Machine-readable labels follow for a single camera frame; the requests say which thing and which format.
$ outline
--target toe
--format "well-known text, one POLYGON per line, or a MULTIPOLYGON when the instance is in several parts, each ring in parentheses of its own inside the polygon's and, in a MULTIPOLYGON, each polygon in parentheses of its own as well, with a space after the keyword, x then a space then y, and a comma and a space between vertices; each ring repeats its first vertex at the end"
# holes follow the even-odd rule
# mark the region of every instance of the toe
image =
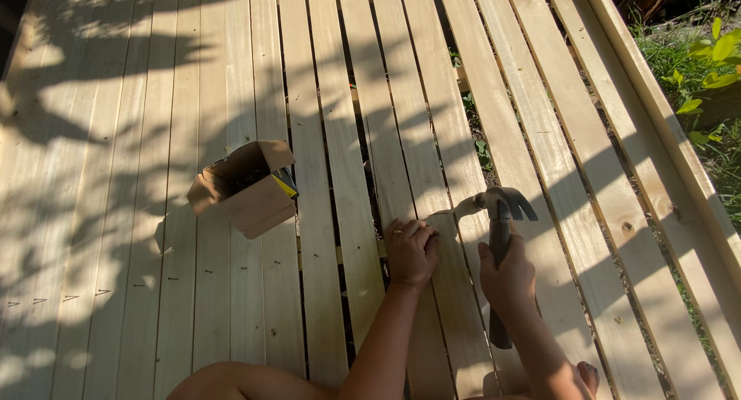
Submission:
POLYGON ((577 370, 579 370, 579 376, 584 381, 584 385, 587 386, 589 393, 592 396, 597 395, 597 388, 599 386, 599 371, 597 367, 594 367, 587 361, 581 361, 577 364, 577 370))

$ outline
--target woman's right hand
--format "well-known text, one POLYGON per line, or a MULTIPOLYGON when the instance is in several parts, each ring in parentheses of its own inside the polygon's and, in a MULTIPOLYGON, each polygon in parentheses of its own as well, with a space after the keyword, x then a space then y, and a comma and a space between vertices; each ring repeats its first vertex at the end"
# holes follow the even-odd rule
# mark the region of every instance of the woman's right hand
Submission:
POLYGON ((509 249, 499 267, 489 246, 479 243, 481 288, 499 316, 535 308, 535 266, 524 256, 524 239, 512 234, 509 249))

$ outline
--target green leaf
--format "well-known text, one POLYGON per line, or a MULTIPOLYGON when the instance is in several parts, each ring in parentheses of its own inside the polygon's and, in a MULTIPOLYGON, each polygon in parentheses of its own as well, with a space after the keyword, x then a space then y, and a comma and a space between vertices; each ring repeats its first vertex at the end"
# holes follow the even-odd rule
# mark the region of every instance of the green leaf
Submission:
POLYGON ((699 144, 701 146, 707 144, 708 141, 710 140, 707 135, 699 131, 690 132, 689 137, 694 143, 699 144))
POLYGON ((741 38, 741 28, 737 28, 733 31, 729 31, 726 33, 726 35, 730 35, 732 37, 741 38))
POLYGON ((738 66, 741 64, 741 54, 731 54, 728 57, 724 58, 723 61, 718 63, 721 66, 725 65, 732 65, 732 66, 738 66))
POLYGON ((724 58, 731 55, 731 52, 734 50, 735 44, 736 37, 732 35, 724 35, 720 37, 718 42, 715 44, 715 47, 713 48, 713 60, 722 61, 724 58))
POLYGON ((682 115, 695 115, 695 114, 702 114, 703 112, 704 112, 703 110, 701 110, 699 108, 695 108, 694 110, 690 110, 690 111, 687 111, 687 112, 682 112, 682 115))
POLYGON ((702 99, 692 99, 689 98, 687 101, 685 101, 677 111, 678 114, 696 114, 699 112, 692 112, 697 109, 699 104, 702 103, 702 99))
POLYGON ((713 54, 713 44, 710 40, 698 40, 690 46, 688 57, 694 60, 700 60, 710 57, 713 54))
POLYGON ((720 36, 720 24, 722 21, 720 18, 715 17, 715 21, 713 21, 713 38, 718 39, 718 36, 720 36))
POLYGON ((741 77, 741 74, 738 73, 724 74, 722 76, 718 76, 716 72, 712 72, 705 76, 705 79, 702 80, 702 85, 706 89, 718 89, 738 81, 739 77, 741 77))
POLYGON ((682 76, 682 74, 681 74, 681 73, 679 73, 679 71, 678 71, 678 70, 676 70, 676 69, 674 70, 674 75, 673 75, 673 76, 674 76, 674 79, 676 79, 676 80, 677 80, 677 83, 682 83, 682 81, 684 81, 684 80, 685 80, 685 77, 684 77, 684 76, 682 76))

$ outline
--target hand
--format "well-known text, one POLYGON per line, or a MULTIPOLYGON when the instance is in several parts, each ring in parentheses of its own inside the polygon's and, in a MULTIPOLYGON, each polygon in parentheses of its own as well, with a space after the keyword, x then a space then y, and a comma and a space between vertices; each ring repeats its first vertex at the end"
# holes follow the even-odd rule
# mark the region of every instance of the hand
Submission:
POLYGON ((386 232, 391 283, 422 290, 437 267, 437 231, 423 221, 394 219, 386 232))
POLYGON ((535 308, 535 266, 524 256, 524 239, 512 234, 504 261, 494 266, 494 254, 479 243, 481 288, 500 317, 535 308))

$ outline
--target wood knot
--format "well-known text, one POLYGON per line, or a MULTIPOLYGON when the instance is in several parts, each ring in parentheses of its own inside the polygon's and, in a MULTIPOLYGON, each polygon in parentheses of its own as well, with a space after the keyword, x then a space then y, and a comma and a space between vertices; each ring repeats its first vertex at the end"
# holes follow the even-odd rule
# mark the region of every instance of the wood knot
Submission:
POLYGON ((629 234, 633 232, 633 225, 630 222, 623 222, 623 233, 629 234))

